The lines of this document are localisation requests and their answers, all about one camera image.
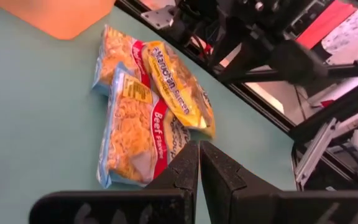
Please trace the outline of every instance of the orange container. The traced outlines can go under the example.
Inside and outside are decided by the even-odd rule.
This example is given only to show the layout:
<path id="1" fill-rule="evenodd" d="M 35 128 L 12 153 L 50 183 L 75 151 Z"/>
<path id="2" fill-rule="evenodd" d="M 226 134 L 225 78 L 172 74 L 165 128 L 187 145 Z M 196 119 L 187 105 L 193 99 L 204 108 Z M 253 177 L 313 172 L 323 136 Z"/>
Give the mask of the orange container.
<path id="1" fill-rule="evenodd" d="M 0 7 L 36 28 L 70 40 L 107 15 L 116 0 L 0 0 Z"/>

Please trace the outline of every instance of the metal bracket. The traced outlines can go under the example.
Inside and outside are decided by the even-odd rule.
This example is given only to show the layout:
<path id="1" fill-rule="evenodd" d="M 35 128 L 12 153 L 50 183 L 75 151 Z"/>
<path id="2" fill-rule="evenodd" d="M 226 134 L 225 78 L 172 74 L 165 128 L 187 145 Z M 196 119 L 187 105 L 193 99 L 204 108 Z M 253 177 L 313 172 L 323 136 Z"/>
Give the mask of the metal bracket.
<path id="1" fill-rule="evenodd" d="M 170 23 L 173 18 L 173 15 L 170 13 L 170 11 L 174 7 L 175 6 L 165 6 L 158 10 L 143 12 L 141 16 L 154 28 L 158 30 L 163 29 L 170 26 Z"/>
<path id="2" fill-rule="evenodd" d="M 316 136 L 312 140 L 310 146 L 303 155 L 301 161 L 295 169 L 295 180 L 303 187 L 308 181 L 311 173 L 316 167 L 318 161 L 323 156 L 324 151 L 327 149 L 329 143 L 334 137 L 341 122 L 333 118 L 330 122 L 325 123 Z"/>

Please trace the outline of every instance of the plastic wrapper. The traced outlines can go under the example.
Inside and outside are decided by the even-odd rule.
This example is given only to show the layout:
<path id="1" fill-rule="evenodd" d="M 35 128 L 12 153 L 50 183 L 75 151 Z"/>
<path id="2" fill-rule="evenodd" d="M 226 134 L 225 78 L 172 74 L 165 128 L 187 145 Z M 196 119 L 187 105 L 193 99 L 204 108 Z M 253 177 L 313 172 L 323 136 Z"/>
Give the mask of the plastic wrapper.
<path id="1" fill-rule="evenodd" d="M 178 55 L 161 41 L 145 43 L 142 55 L 145 69 L 179 121 L 187 128 L 215 137 L 208 96 Z"/>
<path id="2" fill-rule="evenodd" d="M 97 174 L 105 188 L 148 184 L 190 140 L 164 100 L 132 75 L 119 64 L 110 89 Z"/>
<path id="3" fill-rule="evenodd" d="M 108 96 L 114 70 L 119 62 L 131 70 L 143 84 L 150 86 L 150 77 L 142 61 L 143 44 L 142 41 L 105 25 L 96 62 L 93 88 Z"/>

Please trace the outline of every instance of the red label stripe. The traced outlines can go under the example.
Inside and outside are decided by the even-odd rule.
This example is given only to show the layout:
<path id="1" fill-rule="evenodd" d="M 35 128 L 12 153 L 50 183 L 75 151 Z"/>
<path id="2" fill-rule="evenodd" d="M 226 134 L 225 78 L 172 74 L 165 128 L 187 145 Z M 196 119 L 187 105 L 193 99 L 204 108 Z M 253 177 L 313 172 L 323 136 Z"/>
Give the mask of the red label stripe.
<path id="1" fill-rule="evenodd" d="M 141 82 L 150 88 L 150 78 L 146 73 L 146 69 L 143 64 L 142 48 L 143 42 L 139 40 L 135 41 L 132 45 L 132 58 L 135 60 L 135 63 L 140 70 Z"/>
<path id="2" fill-rule="evenodd" d="M 152 134 L 154 139 L 154 147 L 157 153 L 157 163 L 154 169 L 154 179 L 168 166 L 167 161 L 167 144 L 163 131 L 163 121 L 167 104 L 161 98 L 153 109 L 152 114 Z"/>

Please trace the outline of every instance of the teal table surface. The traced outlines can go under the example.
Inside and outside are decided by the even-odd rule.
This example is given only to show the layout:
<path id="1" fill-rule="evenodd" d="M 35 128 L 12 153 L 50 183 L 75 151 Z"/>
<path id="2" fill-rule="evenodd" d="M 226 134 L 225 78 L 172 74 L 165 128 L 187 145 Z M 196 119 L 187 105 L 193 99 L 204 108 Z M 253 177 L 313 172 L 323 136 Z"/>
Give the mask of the teal table surface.
<path id="1" fill-rule="evenodd" d="M 27 223 L 33 203 L 50 192 L 101 190 L 96 166 L 107 99 L 91 83 L 106 23 L 138 39 L 161 39 L 118 8 L 72 41 L 0 9 L 0 223 Z M 295 190 L 293 141 L 179 55 L 209 94 L 217 126 L 212 143 L 276 187 Z M 201 181 L 196 222 L 209 222 Z"/>

